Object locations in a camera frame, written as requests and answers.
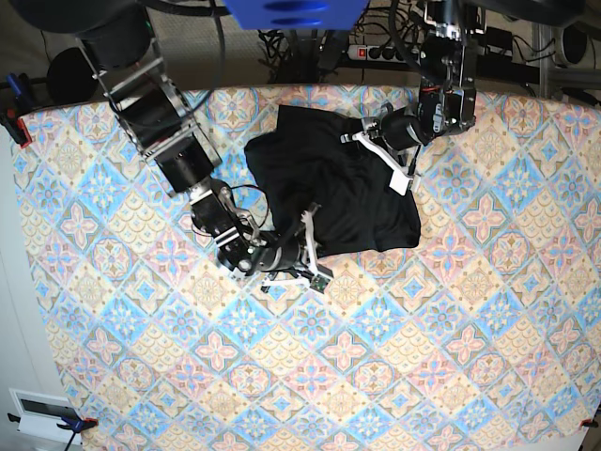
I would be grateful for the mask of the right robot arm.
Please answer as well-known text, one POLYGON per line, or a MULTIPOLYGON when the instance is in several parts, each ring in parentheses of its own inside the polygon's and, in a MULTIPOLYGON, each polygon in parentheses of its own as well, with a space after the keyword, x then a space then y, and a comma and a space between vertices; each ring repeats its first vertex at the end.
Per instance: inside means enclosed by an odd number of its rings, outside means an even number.
POLYGON ((193 225, 214 239, 218 259, 245 276, 266 274, 263 289, 288 284, 322 293, 333 273, 317 261, 317 206, 297 215, 286 232, 266 231, 237 206, 232 187, 212 177, 222 162, 206 145, 191 105, 169 78, 147 11, 161 1, 14 1, 41 31, 71 35, 104 97, 138 153, 155 163, 173 193, 188 196, 193 225))

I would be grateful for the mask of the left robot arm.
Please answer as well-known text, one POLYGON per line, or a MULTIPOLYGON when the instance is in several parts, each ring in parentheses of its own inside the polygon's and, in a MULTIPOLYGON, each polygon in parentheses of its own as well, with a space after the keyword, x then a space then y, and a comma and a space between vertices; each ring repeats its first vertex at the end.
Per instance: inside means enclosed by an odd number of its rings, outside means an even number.
POLYGON ((342 135, 379 157, 392 171, 390 188, 405 195, 419 182, 416 161, 401 164, 410 148, 420 150, 434 139, 468 131, 475 123, 478 35, 486 31, 485 12, 550 26, 572 23, 582 15, 582 1, 427 1, 426 35, 413 54, 389 14, 395 52, 421 77, 416 103, 402 109, 385 104, 377 115, 362 119, 362 130, 342 135))

